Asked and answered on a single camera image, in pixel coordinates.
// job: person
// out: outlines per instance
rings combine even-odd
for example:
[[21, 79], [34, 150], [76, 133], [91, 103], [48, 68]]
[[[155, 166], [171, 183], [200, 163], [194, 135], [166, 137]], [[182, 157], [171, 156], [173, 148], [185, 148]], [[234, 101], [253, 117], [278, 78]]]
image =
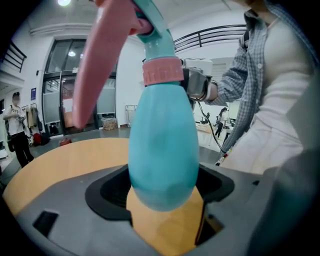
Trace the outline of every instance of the person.
[[8, 120], [8, 133], [11, 137], [13, 148], [21, 167], [25, 167], [34, 157], [29, 150], [28, 138], [25, 134], [23, 121], [26, 116], [23, 115], [20, 103], [20, 93], [15, 92], [12, 96], [12, 105], [5, 110], [3, 120]]
[[221, 109], [220, 114], [219, 114], [219, 121], [218, 121], [218, 128], [216, 129], [215, 136], [218, 135], [218, 138], [220, 137], [220, 133], [223, 130], [223, 128], [226, 126], [227, 122], [227, 113], [228, 109], [224, 107]]
[[226, 106], [241, 98], [235, 126], [221, 150], [221, 156], [228, 156], [220, 166], [262, 174], [303, 150], [286, 114], [319, 67], [319, 48], [311, 23], [303, 19], [301, 10], [309, 10], [303, 3], [235, 1], [250, 8], [244, 14], [248, 32], [239, 40], [230, 69], [210, 85], [206, 103]]

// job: rectangular slot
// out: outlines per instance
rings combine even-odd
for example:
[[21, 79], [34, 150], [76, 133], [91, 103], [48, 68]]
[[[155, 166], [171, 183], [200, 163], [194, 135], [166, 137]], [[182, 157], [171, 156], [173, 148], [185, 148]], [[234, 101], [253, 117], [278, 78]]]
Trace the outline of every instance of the rectangular slot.
[[59, 215], [57, 213], [44, 210], [35, 220], [33, 226], [47, 238], [58, 216]]

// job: ceiling light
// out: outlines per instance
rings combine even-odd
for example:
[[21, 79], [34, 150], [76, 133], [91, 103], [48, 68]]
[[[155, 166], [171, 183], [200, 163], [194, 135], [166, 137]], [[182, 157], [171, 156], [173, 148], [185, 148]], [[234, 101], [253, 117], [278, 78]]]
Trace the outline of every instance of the ceiling light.
[[76, 53], [71, 50], [71, 51], [69, 51], [68, 55], [69, 55], [70, 57], [74, 57], [74, 56], [76, 56]]
[[67, 6], [68, 4], [70, 4], [71, 0], [58, 0], [58, 4], [60, 6]]

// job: poster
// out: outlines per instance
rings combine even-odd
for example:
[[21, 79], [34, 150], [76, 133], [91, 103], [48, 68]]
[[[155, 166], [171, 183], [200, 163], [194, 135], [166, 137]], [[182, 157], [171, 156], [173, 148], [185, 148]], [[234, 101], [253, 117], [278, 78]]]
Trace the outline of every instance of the poster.
[[31, 89], [31, 100], [32, 101], [36, 100], [36, 91], [37, 91], [37, 88], [32, 88]]

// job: plaid shirt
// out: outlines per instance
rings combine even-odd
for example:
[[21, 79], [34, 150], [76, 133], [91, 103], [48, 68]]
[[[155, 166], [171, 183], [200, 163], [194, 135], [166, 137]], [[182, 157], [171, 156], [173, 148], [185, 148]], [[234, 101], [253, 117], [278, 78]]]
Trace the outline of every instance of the plaid shirt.
[[[313, 57], [315, 66], [319, 65], [317, 53], [297, 24], [295, 19], [280, 5], [265, 1], [268, 10], [287, 24], [308, 48]], [[244, 14], [246, 26], [249, 31], [248, 48], [244, 46], [243, 39], [239, 40], [239, 48], [222, 80], [217, 83], [218, 97], [208, 100], [209, 105], [227, 106], [241, 98], [236, 123], [222, 150], [227, 152], [236, 141], [246, 132], [258, 112], [261, 104], [261, 93], [264, 80], [264, 49], [268, 35], [268, 28], [264, 21], [256, 17], [252, 11]]]

